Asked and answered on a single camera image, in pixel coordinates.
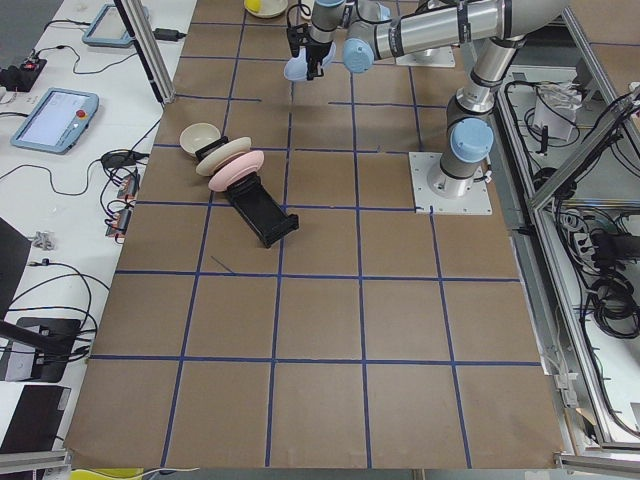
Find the black monitor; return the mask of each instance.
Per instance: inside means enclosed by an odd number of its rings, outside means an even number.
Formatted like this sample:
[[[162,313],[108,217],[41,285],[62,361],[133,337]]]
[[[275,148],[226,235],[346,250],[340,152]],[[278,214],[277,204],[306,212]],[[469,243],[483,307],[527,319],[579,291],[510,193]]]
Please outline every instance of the black monitor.
[[[62,378],[80,321],[35,317],[21,318],[16,325],[4,321],[30,250],[29,239],[0,218],[0,338],[9,340],[0,357],[0,376],[55,383]]]

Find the blue joint cap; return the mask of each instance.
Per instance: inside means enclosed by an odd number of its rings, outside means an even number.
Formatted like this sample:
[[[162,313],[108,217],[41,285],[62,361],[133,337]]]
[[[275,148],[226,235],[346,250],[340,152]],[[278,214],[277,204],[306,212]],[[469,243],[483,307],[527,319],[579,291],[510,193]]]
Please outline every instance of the blue joint cap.
[[[373,65],[373,50],[364,40],[348,38],[344,42],[342,60],[351,73],[363,73]]]
[[[483,160],[493,145],[493,130],[484,120],[465,118],[453,127],[451,150],[465,163]]]
[[[382,20],[383,22],[385,20],[389,20],[391,18],[391,10],[382,4],[379,4],[379,5],[380,5],[380,20]]]
[[[315,0],[315,1],[321,7],[327,7],[327,8],[337,7],[344,3],[344,0]]]

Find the pink plate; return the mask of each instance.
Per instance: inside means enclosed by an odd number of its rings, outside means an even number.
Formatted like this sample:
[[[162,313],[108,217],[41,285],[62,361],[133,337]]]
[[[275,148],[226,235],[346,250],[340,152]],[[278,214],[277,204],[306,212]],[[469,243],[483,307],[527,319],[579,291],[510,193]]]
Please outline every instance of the pink plate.
[[[216,174],[209,181],[209,188],[214,192],[224,192],[229,185],[237,182],[250,173],[257,172],[264,163],[264,152],[262,150],[253,150],[237,157]]]

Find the white mounting plate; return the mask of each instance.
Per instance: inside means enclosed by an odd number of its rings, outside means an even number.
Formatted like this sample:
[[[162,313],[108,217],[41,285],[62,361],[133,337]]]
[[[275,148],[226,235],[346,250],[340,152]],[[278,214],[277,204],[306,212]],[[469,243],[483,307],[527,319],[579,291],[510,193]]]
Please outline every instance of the white mounting plate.
[[[416,52],[398,57],[396,58],[396,65],[440,68],[454,68],[456,66],[456,59],[453,56],[451,47],[432,48],[430,51],[430,55],[425,55],[424,52]]]
[[[438,215],[491,215],[491,201],[484,182],[474,183],[467,194],[456,200],[441,197],[427,184],[427,173],[432,165],[440,161],[441,153],[410,152],[411,182],[416,213],[433,213]],[[478,167],[476,177],[482,176]]]

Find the yellow object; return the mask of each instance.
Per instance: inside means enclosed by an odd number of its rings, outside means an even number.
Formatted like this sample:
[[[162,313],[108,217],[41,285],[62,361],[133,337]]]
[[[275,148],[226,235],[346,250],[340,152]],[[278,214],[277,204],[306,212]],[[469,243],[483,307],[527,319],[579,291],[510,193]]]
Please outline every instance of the yellow object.
[[[142,478],[144,469],[142,468],[105,468],[95,470],[95,473],[89,470],[74,470],[71,472],[71,480],[100,480],[108,476],[109,478],[126,478],[138,480]]]
[[[244,0],[244,7],[253,13],[260,13],[261,5],[260,0]]]

